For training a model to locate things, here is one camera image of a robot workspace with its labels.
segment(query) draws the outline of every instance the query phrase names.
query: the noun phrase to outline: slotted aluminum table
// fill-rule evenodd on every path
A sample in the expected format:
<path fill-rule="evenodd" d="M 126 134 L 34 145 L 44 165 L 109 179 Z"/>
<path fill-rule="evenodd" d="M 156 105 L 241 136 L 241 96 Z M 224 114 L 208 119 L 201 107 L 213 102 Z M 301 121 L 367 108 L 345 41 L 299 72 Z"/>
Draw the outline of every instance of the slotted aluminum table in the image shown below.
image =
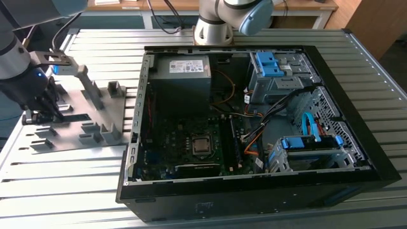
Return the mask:
<path fill-rule="evenodd" d="M 380 228 L 407 225 L 407 96 L 352 34 L 267 30 L 236 34 L 236 45 L 315 45 L 364 118 L 403 180 L 332 208 L 202 220 L 142 223 L 114 202 L 125 146 L 32 155 L 29 127 L 16 126 L 0 154 L 0 227 L 5 228 Z M 145 45 L 192 45 L 192 31 L 70 30 L 62 49 L 86 64 L 98 85 L 126 86 L 124 129 L 129 131 Z M 72 77 L 58 77 L 62 83 Z"/>

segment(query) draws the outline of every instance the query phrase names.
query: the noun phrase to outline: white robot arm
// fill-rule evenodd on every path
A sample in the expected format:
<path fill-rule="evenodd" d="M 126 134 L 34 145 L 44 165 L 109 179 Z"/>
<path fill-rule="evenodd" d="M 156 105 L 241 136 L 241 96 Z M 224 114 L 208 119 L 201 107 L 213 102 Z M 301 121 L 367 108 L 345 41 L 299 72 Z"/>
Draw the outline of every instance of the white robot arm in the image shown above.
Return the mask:
<path fill-rule="evenodd" d="M 13 31 L 82 12 L 86 0 L 0 0 L 0 91 L 34 117 L 22 124 L 66 121 L 57 109 L 53 77 L 41 67 L 70 66 L 69 57 L 54 52 L 28 53 Z M 265 27 L 272 12 L 271 0 L 200 0 L 194 40 L 200 45 L 225 45 L 230 27 L 252 35 Z M 58 61 L 49 61 L 49 56 Z"/>

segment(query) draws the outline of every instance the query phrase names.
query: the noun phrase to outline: orange cable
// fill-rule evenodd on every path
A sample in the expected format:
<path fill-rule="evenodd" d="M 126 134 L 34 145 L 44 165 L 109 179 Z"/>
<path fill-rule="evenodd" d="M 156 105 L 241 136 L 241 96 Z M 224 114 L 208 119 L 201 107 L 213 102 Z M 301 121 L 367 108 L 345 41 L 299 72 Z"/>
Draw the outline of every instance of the orange cable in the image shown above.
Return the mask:
<path fill-rule="evenodd" d="M 225 100 L 222 100 L 222 101 L 218 101 L 218 102 L 212 103 L 212 105 L 217 105 L 217 104 L 225 103 L 225 102 L 233 97 L 233 95 L 234 95 L 234 83 L 233 83 L 233 81 L 230 80 L 230 78 L 229 78 L 221 71 L 218 71 L 218 70 L 216 70 L 216 69 L 213 69 L 212 71 L 220 73 L 220 74 L 224 76 L 224 78 L 226 78 L 226 80 L 229 81 L 229 83 L 230 83 L 230 85 L 232 85 L 232 90 L 230 90 L 230 95 L 229 95 L 229 97 L 228 97 Z"/>

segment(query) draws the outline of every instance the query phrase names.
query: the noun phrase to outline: wooden desk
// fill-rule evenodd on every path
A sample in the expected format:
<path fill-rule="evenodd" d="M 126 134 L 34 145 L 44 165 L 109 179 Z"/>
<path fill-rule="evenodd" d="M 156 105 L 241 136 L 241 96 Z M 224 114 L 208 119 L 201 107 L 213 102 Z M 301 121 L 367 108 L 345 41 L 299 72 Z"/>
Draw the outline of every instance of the wooden desk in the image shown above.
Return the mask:
<path fill-rule="evenodd" d="M 149 0 L 154 10 L 169 10 L 162 0 Z M 198 0 L 170 0 L 176 10 L 198 10 Z M 313 0 L 287 0 L 288 10 L 336 10 L 337 5 L 333 0 L 325 0 L 325 3 Z M 284 11 L 284 3 L 273 6 L 273 10 Z M 148 4 L 142 6 L 142 10 L 148 9 Z"/>
<path fill-rule="evenodd" d="M 170 0 L 170 3 L 180 15 L 198 15 L 198 0 Z M 88 11 L 84 16 L 126 16 L 141 15 L 145 29 L 152 29 L 152 13 L 146 0 L 122 1 L 116 5 L 94 6 L 94 0 L 89 0 Z M 157 16 L 172 15 L 172 12 L 162 0 L 150 0 L 150 5 Z M 337 9 L 333 0 L 317 3 L 313 0 L 287 0 L 288 16 L 315 16 L 313 29 L 323 29 L 331 13 Z M 273 16 L 284 15 L 285 6 L 280 3 L 273 6 Z"/>

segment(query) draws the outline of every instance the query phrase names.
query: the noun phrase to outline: case sticker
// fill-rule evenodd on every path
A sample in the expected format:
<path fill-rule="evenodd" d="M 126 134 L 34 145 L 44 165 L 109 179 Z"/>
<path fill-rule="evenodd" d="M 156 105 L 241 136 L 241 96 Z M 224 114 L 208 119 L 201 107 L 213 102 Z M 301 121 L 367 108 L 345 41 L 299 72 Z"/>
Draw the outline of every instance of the case sticker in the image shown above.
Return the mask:
<path fill-rule="evenodd" d="M 280 65 L 280 69 L 281 70 L 291 70 L 291 66 L 289 65 Z"/>
<path fill-rule="evenodd" d="M 202 73 L 204 62 L 196 61 L 170 61 L 169 62 L 169 73 Z"/>

